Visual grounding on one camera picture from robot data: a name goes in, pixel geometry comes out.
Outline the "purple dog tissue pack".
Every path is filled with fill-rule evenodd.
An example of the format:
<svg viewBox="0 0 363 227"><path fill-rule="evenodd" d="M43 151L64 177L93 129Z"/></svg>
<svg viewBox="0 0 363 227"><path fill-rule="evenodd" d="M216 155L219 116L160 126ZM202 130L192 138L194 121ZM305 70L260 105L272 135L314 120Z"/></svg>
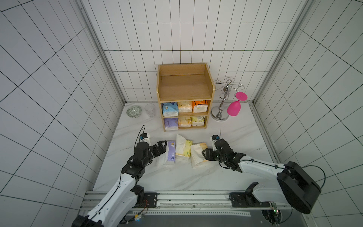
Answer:
<svg viewBox="0 0 363 227"><path fill-rule="evenodd" d="M165 165L174 165L175 160L175 141L167 141L166 152L157 158L157 168Z"/></svg>

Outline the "orange-yellow tissue pack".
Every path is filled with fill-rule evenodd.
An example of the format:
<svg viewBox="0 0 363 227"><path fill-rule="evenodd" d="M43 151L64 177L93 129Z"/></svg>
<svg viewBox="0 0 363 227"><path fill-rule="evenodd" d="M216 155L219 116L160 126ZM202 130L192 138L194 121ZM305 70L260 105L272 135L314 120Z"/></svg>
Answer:
<svg viewBox="0 0 363 227"><path fill-rule="evenodd" d="M191 161L192 168L196 169L198 166L203 166L208 163L205 157L202 154L202 151L207 149L206 143L198 143L191 145Z"/></svg>

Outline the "green-yellow floral tissue pack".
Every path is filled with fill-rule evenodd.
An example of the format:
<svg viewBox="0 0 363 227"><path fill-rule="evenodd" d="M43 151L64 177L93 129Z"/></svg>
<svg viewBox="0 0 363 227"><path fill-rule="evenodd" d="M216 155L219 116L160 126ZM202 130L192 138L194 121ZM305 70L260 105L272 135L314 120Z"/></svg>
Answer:
<svg viewBox="0 0 363 227"><path fill-rule="evenodd" d="M176 136L175 155L178 159L189 160L191 157L191 146L193 141L187 140L181 135Z"/></svg>

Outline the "light blue tissue pack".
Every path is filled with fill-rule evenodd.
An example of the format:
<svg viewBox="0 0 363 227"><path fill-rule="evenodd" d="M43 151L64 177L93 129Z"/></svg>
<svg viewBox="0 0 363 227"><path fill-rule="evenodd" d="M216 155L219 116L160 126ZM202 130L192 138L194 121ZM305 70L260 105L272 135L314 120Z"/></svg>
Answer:
<svg viewBox="0 0 363 227"><path fill-rule="evenodd" d="M177 102L168 102L162 104L162 113L164 117L178 117L179 109Z"/></svg>

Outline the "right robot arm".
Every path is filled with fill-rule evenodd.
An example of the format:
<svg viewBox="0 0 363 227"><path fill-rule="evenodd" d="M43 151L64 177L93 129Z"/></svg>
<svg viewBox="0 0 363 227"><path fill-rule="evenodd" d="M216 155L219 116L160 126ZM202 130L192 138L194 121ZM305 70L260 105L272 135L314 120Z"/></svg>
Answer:
<svg viewBox="0 0 363 227"><path fill-rule="evenodd" d="M295 162L287 164L268 163L246 154L234 152L228 142L212 136L213 148L202 151L208 161L217 161L221 167L261 177L252 182L245 192L258 202L289 204L295 210L310 214L321 187Z"/></svg>

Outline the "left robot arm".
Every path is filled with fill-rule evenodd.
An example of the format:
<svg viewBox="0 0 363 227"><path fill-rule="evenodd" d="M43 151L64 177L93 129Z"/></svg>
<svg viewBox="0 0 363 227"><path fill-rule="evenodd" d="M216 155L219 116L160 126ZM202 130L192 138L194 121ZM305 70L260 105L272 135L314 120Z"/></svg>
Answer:
<svg viewBox="0 0 363 227"><path fill-rule="evenodd" d="M122 168L112 189L86 216L77 216L73 227L116 227L130 209L144 203L144 188L137 185L153 159L166 153L167 141L150 145L140 141Z"/></svg>

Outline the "purple tissue pack bottom shelf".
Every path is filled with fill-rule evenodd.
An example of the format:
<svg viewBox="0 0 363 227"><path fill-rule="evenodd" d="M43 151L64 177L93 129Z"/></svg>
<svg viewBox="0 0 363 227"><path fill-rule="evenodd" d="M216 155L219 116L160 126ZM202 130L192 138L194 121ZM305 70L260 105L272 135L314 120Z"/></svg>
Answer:
<svg viewBox="0 0 363 227"><path fill-rule="evenodd" d="M179 130L178 118L165 118L164 126L166 131Z"/></svg>

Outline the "yellow tissue pack bottom shelf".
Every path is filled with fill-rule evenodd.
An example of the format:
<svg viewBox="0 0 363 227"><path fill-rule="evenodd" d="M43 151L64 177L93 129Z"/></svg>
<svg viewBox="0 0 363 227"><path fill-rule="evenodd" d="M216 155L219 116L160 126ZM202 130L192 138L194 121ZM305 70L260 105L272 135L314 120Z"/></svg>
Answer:
<svg viewBox="0 0 363 227"><path fill-rule="evenodd" d="M179 128L190 128L192 126L191 117L179 117L178 126Z"/></svg>

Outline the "pale green tissue pack bottom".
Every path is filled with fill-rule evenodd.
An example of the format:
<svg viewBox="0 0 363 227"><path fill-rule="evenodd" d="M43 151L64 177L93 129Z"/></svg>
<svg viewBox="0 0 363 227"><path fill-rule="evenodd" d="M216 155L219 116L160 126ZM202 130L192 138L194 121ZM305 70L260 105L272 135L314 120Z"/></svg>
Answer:
<svg viewBox="0 0 363 227"><path fill-rule="evenodd" d="M203 126L205 124L205 116L192 116L192 126Z"/></svg>

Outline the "cream yellow tissue pack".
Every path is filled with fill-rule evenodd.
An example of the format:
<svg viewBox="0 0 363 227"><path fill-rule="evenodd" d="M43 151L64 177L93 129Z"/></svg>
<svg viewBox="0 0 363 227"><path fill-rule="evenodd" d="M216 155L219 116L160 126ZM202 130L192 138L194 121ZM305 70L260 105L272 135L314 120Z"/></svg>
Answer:
<svg viewBox="0 0 363 227"><path fill-rule="evenodd" d="M178 104L178 110L180 113L192 113L193 107L192 107L192 101L181 101L177 102Z"/></svg>

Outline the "orange tissue pack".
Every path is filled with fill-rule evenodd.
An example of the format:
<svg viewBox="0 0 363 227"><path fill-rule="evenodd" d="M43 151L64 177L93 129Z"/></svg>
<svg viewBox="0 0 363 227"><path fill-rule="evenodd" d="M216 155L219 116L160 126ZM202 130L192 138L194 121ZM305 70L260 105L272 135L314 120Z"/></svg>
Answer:
<svg viewBox="0 0 363 227"><path fill-rule="evenodd" d="M207 100L192 101L193 113L206 113L208 111L208 106Z"/></svg>

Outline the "wooden three-tier shelf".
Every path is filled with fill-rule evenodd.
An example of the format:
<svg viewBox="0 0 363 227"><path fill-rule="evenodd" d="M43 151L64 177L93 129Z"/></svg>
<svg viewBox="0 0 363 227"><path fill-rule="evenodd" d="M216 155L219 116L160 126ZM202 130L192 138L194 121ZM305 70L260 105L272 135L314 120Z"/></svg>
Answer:
<svg viewBox="0 0 363 227"><path fill-rule="evenodd" d="M160 111L163 103L182 101L207 101L208 109L202 113L181 113L180 117L204 116L206 129L215 94L215 84L206 63L161 64L157 70L157 98Z"/></svg>

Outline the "chrome glass holder stand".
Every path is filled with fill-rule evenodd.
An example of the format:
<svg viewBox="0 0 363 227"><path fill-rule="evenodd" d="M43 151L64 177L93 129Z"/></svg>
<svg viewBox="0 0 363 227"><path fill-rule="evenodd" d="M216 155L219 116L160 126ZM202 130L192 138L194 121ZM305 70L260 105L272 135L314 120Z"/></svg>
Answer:
<svg viewBox="0 0 363 227"><path fill-rule="evenodd" d="M230 93L232 90L239 92L245 89L245 86L241 83L235 83L235 79L233 77L227 77L225 82L221 80L214 80L215 86L222 85L220 99L221 103L217 107L213 107L211 110L211 116L214 120L218 122L224 122L228 119L229 114L226 111L225 102L229 99Z"/></svg>

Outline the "clear plastic cup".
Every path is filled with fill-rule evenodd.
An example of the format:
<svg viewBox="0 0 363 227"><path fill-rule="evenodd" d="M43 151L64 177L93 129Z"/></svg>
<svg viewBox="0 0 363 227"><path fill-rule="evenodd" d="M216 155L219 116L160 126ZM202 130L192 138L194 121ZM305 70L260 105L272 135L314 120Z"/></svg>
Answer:
<svg viewBox="0 0 363 227"><path fill-rule="evenodd" d="M156 106L152 103L149 103L145 106L145 111L150 118L154 117L155 111L156 111Z"/></svg>

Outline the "green patterned ceramic bowl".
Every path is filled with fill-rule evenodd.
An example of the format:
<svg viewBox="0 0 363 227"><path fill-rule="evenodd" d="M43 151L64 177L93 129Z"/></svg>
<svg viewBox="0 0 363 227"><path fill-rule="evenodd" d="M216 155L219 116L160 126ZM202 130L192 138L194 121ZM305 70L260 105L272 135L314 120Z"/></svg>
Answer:
<svg viewBox="0 0 363 227"><path fill-rule="evenodd" d="M131 106L127 109L126 114L130 118L138 118L141 116L142 108L140 106Z"/></svg>

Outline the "pink plastic wine glass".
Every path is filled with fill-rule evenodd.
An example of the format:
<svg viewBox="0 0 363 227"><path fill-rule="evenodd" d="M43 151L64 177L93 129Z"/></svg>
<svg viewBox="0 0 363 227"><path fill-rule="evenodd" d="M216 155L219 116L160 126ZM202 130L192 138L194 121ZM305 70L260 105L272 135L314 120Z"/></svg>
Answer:
<svg viewBox="0 0 363 227"><path fill-rule="evenodd" d="M246 101L248 99L247 94L244 92L237 92L235 94L236 101L231 103L230 106L227 109L227 113L230 116L237 116L241 110L241 101Z"/></svg>

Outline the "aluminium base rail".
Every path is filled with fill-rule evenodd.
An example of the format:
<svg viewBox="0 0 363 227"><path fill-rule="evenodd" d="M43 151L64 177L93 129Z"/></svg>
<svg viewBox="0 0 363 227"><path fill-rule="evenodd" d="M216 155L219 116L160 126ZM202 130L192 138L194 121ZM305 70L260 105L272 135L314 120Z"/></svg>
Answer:
<svg viewBox="0 0 363 227"><path fill-rule="evenodd" d="M126 219L139 212L136 220L148 216L236 216L252 217L252 212L259 215L262 211L278 212L282 220L299 213L290 205L278 202L251 202L247 205L242 201L242 193L238 191L159 191L145 192L149 205L136 206L128 211Z"/></svg>

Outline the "aluminium corner post left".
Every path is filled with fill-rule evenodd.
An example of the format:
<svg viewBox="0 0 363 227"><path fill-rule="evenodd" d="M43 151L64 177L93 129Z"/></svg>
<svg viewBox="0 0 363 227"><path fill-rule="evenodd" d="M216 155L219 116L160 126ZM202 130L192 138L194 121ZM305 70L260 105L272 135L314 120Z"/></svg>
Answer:
<svg viewBox="0 0 363 227"><path fill-rule="evenodd" d="M116 87L117 93L120 96L119 99L121 100L121 103L123 105L125 105L127 103L127 101L125 100L124 95L123 95L123 93L121 91L121 88L120 88L120 86L118 84L117 77L114 74L114 72L112 71L111 65L110 65L110 63L109 63L109 61L108 61L108 59L107 59L107 57L105 55L105 51L102 48L100 40L97 37L95 29L94 29L94 27L93 27L93 25L92 25L92 23L90 21L90 18L88 16L87 12L86 12L85 6L82 3L82 1L80 1L80 0L75 0L75 3L77 4L78 9L79 9L79 11L81 13L81 16L82 16L83 20L85 21L86 27L89 30L91 39L93 40L93 42L94 42L94 44L96 46L96 50L100 55L101 61L104 64L104 66L106 67L106 71L109 74L110 78L112 79L112 81L113 81L113 83L114 83L114 85Z"/></svg>

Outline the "aluminium corner post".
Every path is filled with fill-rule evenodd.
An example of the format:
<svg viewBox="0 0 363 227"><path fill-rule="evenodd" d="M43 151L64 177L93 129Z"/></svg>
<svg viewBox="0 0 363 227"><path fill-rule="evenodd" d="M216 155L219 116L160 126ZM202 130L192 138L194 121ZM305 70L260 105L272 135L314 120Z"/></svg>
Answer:
<svg viewBox="0 0 363 227"><path fill-rule="evenodd" d="M82 16L83 20L85 21L86 27L89 30L91 39L93 40L93 42L94 42L94 44L96 46L96 50L100 55L101 61L104 64L104 66L106 67L106 71L109 74L110 78L112 79L112 81L113 81L113 83L114 83L114 85L116 87L117 93L120 96L119 99L121 100L121 103L123 105L125 105L127 103L127 101L125 100L124 95L123 95L123 93L121 91L121 88L120 88L120 86L118 84L117 77L114 74L114 72L112 71L111 65L110 65L110 63L109 63L109 61L108 61L108 59L107 59L107 57L105 55L105 51L102 48L100 40L97 37L95 29L94 29L94 27L93 27L93 25L92 25L92 23L90 21L90 18L88 16L87 12L86 12L85 6L82 3L82 1L80 1L80 0L75 0L75 3L77 4L78 9L79 9L79 11L81 13L81 16Z"/></svg>
<svg viewBox="0 0 363 227"><path fill-rule="evenodd" d="M278 65L280 64L280 62L282 61L287 49L289 48L289 46L291 45L294 37L296 36L298 30L300 29L302 23L304 22L304 19L306 18L307 14L309 13L309 11L311 10L311 7L313 6L313 4L315 3L314 0L307 0L304 2L304 5L302 6L302 9L300 11L300 13L298 14L291 30L289 31L285 41L283 42L276 58L273 61L273 64L271 65L261 87L259 88L255 98L249 102L250 105L255 105L258 100L261 98L263 91L265 90L265 88L267 87L268 82L271 80L273 74L275 73Z"/></svg>

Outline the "aluminium corner post right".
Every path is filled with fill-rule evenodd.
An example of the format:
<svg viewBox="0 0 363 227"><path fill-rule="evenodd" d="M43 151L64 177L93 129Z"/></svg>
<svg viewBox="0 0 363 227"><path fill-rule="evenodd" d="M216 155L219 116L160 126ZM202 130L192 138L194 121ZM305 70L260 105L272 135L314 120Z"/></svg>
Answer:
<svg viewBox="0 0 363 227"><path fill-rule="evenodd" d="M304 5L302 6L302 9L300 11L300 13L298 14L291 30L289 31L285 41L283 42L276 58L273 61L273 64L271 65L261 87L259 88L255 98L249 102L250 105L255 105L258 100L261 98L263 91L265 90L265 88L267 87L268 82L271 80L273 74L275 73L278 65L280 64L280 62L282 61L287 49L289 48L289 46L291 45L294 37L296 36L298 30L300 29L302 23L304 22L304 19L306 18L307 14L309 13L309 11L311 10L311 7L313 6L313 4L315 3L314 0L307 0L304 2Z"/></svg>

